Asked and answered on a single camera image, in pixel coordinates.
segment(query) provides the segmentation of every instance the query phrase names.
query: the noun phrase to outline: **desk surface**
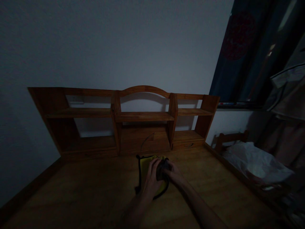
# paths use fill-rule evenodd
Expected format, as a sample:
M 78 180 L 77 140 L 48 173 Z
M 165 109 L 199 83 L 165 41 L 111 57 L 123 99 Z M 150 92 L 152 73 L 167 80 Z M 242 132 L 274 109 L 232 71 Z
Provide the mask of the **desk surface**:
M 174 161 L 230 228 L 256 228 L 275 214 L 204 147 L 162 153 Z M 113 228 L 135 195 L 135 156 L 64 165 L 3 228 Z M 141 228 L 199 228 L 172 184 L 154 200 Z

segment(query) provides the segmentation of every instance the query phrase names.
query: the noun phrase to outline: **yellow bag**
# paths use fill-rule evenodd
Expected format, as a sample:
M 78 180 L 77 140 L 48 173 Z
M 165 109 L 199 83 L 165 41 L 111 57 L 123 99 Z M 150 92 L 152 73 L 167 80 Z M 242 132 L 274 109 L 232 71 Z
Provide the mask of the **yellow bag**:
M 144 156 L 140 157 L 139 155 L 137 155 L 137 158 L 139 160 L 139 186 L 135 188 L 136 194 L 138 194 L 141 191 L 141 184 L 145 184 L 149 163 L 155 158 L 168 160 L 168 158 L 166 158 L 165 156 L 158 157 L 156 155 L 148 156 L 148 157 L 144 157 Z M 169 185 L 169 179 L 166 176 L 166 179 L 162 183 L 161 187 L 159 188 L 153 199 L 157 199 L 158 197 L 162 196 L 163 193 L 166 192 L 168 185 Z

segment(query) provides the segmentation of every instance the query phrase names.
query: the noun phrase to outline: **small drawer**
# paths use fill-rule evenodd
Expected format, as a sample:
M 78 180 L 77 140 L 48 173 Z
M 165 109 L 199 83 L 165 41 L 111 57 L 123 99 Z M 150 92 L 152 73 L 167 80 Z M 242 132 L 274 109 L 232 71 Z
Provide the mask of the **small drawer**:
M 176 149 L 189 149 L 194 148 L 198 146 L 202 146 L 203 141 L 195 141 L 195 142 L 174 142 L 173 144 L 173 150 Z

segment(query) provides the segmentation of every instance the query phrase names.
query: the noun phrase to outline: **plastic bag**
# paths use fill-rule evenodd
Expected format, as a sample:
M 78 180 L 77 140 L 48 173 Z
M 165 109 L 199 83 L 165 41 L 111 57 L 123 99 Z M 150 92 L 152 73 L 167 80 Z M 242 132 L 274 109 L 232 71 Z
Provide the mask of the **plastic bag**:
M 248 179 L 257 183 L 277 183 L 294 174 L 273 155 L 255 147 L 253 142 L 230 146 L 223 153 L 223 157 Z

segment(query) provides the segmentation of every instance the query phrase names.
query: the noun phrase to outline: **white wall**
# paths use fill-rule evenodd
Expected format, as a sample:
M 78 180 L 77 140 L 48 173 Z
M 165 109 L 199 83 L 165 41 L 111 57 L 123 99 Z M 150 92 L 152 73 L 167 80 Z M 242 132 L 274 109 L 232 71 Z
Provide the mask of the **white wall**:
M 59 158 L 27 87 L 152 85 L 208 94 L 232 5 L 233 0 L 2 1 L 0 205 Z M 124 109 L 144 104 L 127 101 Z
M 249 130 L 248 141 L 256 142 L 272 114 L 265 111 L 225 111 L 215 113 L 206 142 L 214 147 L 220 133 L 235 134 Z

